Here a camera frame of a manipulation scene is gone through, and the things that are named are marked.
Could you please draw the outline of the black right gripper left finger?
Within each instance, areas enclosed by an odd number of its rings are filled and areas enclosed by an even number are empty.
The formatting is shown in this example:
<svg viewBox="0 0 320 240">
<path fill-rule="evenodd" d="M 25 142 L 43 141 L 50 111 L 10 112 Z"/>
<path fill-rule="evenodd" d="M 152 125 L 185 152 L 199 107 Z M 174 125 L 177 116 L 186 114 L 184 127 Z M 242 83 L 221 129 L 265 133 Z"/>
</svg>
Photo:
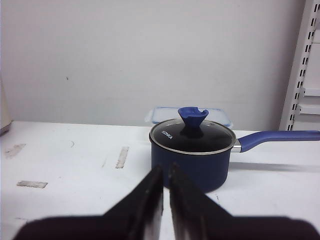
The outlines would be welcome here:
<svg viewBox="0 0 320 240">
<path fill-rule="evenodd" d="M 163 215 L 163 170 L 157 166 L 103 215 L 34 220 L 16 240 L 157 240 Z"/>
</svg>

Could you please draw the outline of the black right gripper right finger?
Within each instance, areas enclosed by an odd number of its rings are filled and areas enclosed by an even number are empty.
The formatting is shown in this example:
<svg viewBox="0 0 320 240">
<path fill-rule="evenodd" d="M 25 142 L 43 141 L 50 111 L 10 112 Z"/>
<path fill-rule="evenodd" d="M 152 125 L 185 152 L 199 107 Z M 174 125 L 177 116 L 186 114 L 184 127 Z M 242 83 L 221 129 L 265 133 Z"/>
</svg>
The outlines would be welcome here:
<svg viewBox="0 0 320 240">
<path fill-rule="evenodd" d="M 318 240 L 315 227 L 283 216 L 234 216 L 210 199 L 176 164 L 168 175 L 177 240 Z"/>
</svg>

